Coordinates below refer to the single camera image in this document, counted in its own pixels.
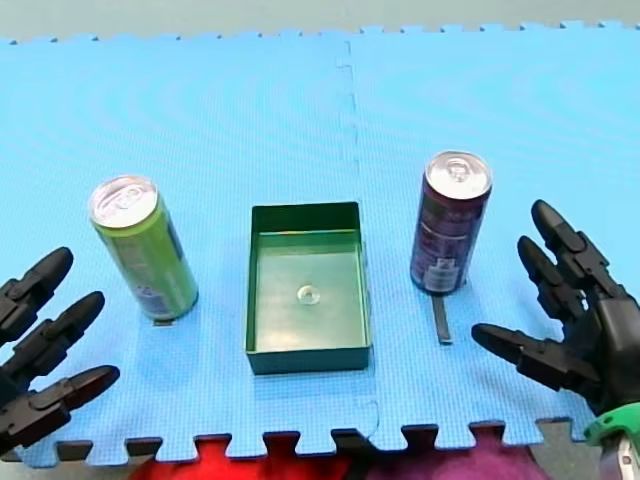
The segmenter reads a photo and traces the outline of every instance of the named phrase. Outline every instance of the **red fabric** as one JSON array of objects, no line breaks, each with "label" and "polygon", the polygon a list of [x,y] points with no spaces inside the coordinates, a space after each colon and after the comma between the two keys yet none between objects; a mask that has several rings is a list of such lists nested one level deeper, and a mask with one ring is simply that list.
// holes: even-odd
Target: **red fabric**
[{"label": "red fabric", "polygon": [[342,480],[349,461],[342,456],[296,457],[290,441],[270,444],[269,455],[255,460],[231,460],[226,442],[198,445],[194,463],[145,463],[130,480]]}]

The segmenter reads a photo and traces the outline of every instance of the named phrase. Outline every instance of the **barcode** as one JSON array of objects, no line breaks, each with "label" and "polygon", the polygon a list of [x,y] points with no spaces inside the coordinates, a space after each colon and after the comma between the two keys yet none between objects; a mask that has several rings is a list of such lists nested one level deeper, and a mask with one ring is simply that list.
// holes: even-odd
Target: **barcode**
[{"label": "barcode", "polygon": [[430,266],[424,274],[424,288],[431,292],[449,292],[455,288],[459,272],[460,268],[454,266]]},{"label": "barcode", "polygon": [[138,300],[142,304],[142,308],[151,314],[166,315],[169,313],[169,308],[164,301],[162,295],[152,290],[149,287],[138,287]]}]

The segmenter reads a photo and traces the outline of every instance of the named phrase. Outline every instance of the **black robotic finger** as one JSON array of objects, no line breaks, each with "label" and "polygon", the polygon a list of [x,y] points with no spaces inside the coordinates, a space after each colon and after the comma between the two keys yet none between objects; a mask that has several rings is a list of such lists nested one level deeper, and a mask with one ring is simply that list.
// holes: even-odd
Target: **black robotic finger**
[{"label": "black robotic finger", "polygon": [[594,290],[609,296],[624,296],[624,289],[611,278],[609,262],[583,232],[573,227],[547,202],[537,200],[531,216],[546,247],[558,261],[557,268],[575,289],[583,290],[590,299]]},{"label": "black robotic finger", "polygon": [[15,348],[3,367],[3,373],[26,390],[35,377],[51,373],[93,323],[104,306],[101,292],[85,296],[55,321],[45,320]]},{"label": "black robotic finger", "polygon": [[599,394],[600,377],[595,369],[558,342],[488,324],[474,325],[471,334],[486,350],[516,365],[519,373],[549,388]]},{"label": "black robotic finger", "polygon": [[547,255],[529,237],[520,237],[518,255],[538,287],[538,302],[550,318],[562,321],[565,337],[584,315],[580,290],[572,288]]},{"label": "black robotic finger", "polygon": [[73,263],[66,247],[54,250],[20,280],[0,287],[0,346],[20,338],[37,319],[37,312],[53,296]]},{"label": "black robotic finger", "polygon": [[72,410],[101,395],[119,376],[113,366],[93,368],[5,405],[0,410],[0,454],[18,445],[29,447],[64,426]]}]

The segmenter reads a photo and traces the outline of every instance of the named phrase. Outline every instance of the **green plastic box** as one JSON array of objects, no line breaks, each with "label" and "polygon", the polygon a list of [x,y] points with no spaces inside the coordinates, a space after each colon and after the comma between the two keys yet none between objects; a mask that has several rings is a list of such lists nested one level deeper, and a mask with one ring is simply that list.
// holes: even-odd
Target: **green plastic box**
[{"label": "green plastic box", "polygon": [[254,207],[245,345],[253,372],[366,368],[364,264],[357,203]]}]

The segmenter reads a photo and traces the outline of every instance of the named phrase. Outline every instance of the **can rim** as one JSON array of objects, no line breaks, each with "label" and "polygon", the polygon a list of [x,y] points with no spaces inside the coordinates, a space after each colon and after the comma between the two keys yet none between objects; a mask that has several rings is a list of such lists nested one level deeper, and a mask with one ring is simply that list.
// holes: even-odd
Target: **can rim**
[{"label": "can rim", "polygon": [[[150,193],[153,193],[153,201],[152,201],[152,204],[150,204],[152,206],[144,210],[144,213],[139,215],[139,218],[136,218],[134,221],[127,222],[126,224],[121,224],[121,225],[109,223],[104,218],[99,218],[97,214],[97,210],[100,202],[102,202],[107,195],[113,192],[114,185],[118,183],[120,183],[121,186],[144,185],[149,189]],[[151,214],[155,211],[157,205],[158,205],[158,189],[154,185],[154,183],[145,176],[132,175],[132,174],[118,175],[117,177],[113,177],[113,178],[110,178],[109,180],[102,182],[93,190],[88,201],[89,217],[91,218],[91,221],[100,227],[111,228],[115,230],[131,228],[136,225],[139,225],[140,223],[144,222],[147,218],[149,218],[149,216],[151,216]]]},{"label": "can rim", "polygon": [[[430,174],[433,169],[433,166],[437,163],[437,160],[445,156],[446,157],[461,156],[468,160],[472,160],[476,162],[480,166],[480,168],[484,171],[487,178],[486,183],[482,188],[482,190],[479,193],[474,194],[473,196],[469,196],[469,195],[452,196],[450,192],[443,192],[442,189],[438,188],[438,186],[434,184]],[[486,195],[486,193],[490,191],[491,187],[493,186],[493,173],[491,171],[491,168],[487,164],[487,162],[479,155],[476,155],[471,152],[466,152],[463,150],[443,150],[441,152],[438,152],[427,163],[424,169],[424,176],[431,188],[433,188],[438,194],[443,195],[447,198],[451,198],[452,200],[473,200],[475,198],[482,197],[483,195]]]}]

